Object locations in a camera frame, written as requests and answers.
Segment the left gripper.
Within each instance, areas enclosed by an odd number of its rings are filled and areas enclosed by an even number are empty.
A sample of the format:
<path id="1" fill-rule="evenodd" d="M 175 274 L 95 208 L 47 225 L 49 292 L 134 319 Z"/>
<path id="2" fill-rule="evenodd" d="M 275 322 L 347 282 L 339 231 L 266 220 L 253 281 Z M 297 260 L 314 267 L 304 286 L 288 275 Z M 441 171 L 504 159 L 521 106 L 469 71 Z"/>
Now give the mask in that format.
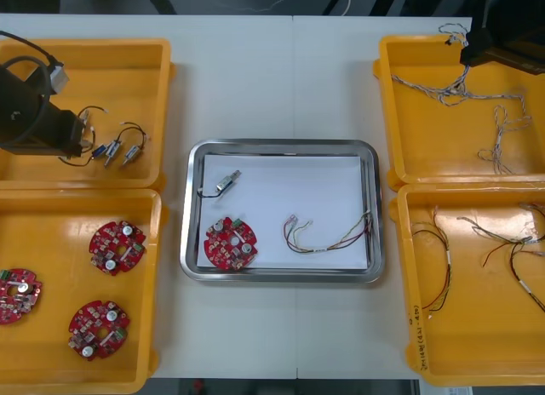
<path id="1" fill-rule="evenodd" d="M 77 116 L 72 111 L 48 106 L 40 121 L 40 152 L 48 156 L 80 157 L 91 149 L 91 140 L 82 140 L 87 123 L 87 112 Z"/>

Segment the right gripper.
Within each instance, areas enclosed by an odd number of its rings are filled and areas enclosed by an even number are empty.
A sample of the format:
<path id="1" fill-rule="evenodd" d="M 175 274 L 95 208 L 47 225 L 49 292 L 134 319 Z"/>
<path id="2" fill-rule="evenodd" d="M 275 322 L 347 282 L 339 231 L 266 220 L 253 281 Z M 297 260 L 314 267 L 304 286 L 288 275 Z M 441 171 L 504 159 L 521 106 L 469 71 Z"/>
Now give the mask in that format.
<path id="1" fill-rule="evenodd" d="M 521 48 L 498 48 L 485 51 L 493 45 L 493 36 L 486 27 L 472 28 L 467 34 L 467 47 L 461 51 L 460 63 L 464 66 L 481 66 L 491 58 L 505 66 L 527 72 L 532 75 L 544 73 L 544 47 L 523 45 Z"/>

